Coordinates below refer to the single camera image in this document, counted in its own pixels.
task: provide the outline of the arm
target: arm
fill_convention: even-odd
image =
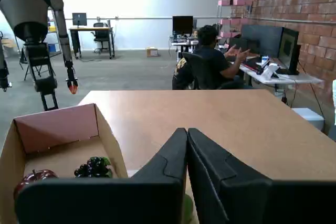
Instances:
[[[235,48],[235,45],[233,47],[231,47],[231,49],[226,53],[226,55],[227,56],[232,55],[234,53],[234,51],[233,51],[234,48]],[[235,63],[233,63],[227,69],[222,70],[220,72],[220,74],[225,78],[233,79],[239,71],[240,64],[242,64],[242,62],[244,60],[246,60],[247,54],[249,52],[250,52],[250,50],[246,50],[246,51],[242,52],[241,48],[240,48],[237,52],[237,57],[236,57]]]
[[[241,63],[242,61],[237,57],[235,63],[233,63],[227,69],[222,70],[220,74],[227,79],[233,79],[235,75],[237,75]]]
[[[59,42],[60,42],[60,47],[61,47],[61,51],[63,54],[64,65],[67,68],[67,72],[68,72],[67,85],[71,93],[75,94],[78,89],[78,82],[74,74],[70,43],[69,43],[69,36],[67,33],[67,27],[65,24],[65,17],[64,17],[64,11],[63,11],[64,3],[63,3],[63,0],[50,0],[50,2],[51,2],[51,8],[54,12],[54,18],[55,18],[57,32],[58,32],[57,34],[59,36]]]

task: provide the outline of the wooden table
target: wooden table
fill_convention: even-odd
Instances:
[[[110,59],[114,58],[116,55],[114,53],[114,39],[113,39],[113,27],[71,27],[69,28],[71,34],[72,48],[74,49],[75,58],[78,59],[77,53],[79,52],[79,58],[82,58],[82,52],[80,50],[80,42],[79,42],[79,31],[108,31],[111,34],[111,40],[109,39],[109,54]]]
[[[336,143],[266,90],[91,91],[87,103],[106,117],[128,170],[177,127],[196,127],[270,178],[336,179]]]

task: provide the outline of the bunch of grapes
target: bunch of grapes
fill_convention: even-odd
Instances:
[[[76,169],[74,174],[77,178],[109,178],[112,177],[112,172],[111,169],[107,168],[108,165],[110,165],[108,159],[103,157],[92,157],[86,164],[83,164]]]

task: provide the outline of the black t-shirt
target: black t-shirt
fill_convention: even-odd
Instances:
[[[223,53],[214,48],[205,46],[196,49],[193,53],[201,56],[205,60],[208,60],[209,67],[213,73],[213,81],[217,86],[220,86],[222,83],[230,80],[224,78],[220,73],[230,67],[230,63],[227,62]]]

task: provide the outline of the fake apple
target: fake apple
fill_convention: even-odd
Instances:
[[[51,170],[38,170],[37,172],[33,170],[33,173],[25,176],[21,182],[14,189],[14,199],[17,197],[18,193],[27,185],[34,183],[37,180],[47,179],[47,178],[57,178],[57,175]]]

